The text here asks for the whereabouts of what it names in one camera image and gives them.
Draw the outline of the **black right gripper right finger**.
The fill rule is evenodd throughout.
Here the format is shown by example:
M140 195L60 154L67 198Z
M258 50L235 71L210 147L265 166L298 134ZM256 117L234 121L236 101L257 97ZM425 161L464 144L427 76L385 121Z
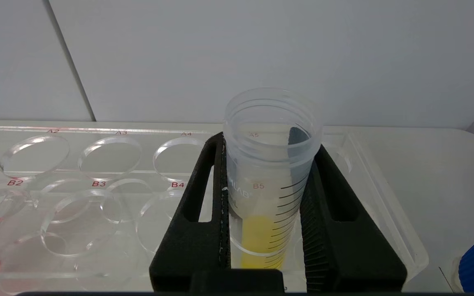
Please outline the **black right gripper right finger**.
M309 294L402 290L405 265L324 147L312 162L300 221Z

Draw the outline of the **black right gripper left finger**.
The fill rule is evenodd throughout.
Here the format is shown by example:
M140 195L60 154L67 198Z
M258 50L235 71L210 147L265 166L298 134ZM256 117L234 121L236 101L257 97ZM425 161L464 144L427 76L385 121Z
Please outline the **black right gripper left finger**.
M218 133L207 140L190 180L151 264L156 292L190 290L194 274L231 266L229 198L225 140ZM200 222L209 175L213 175L212 217Z

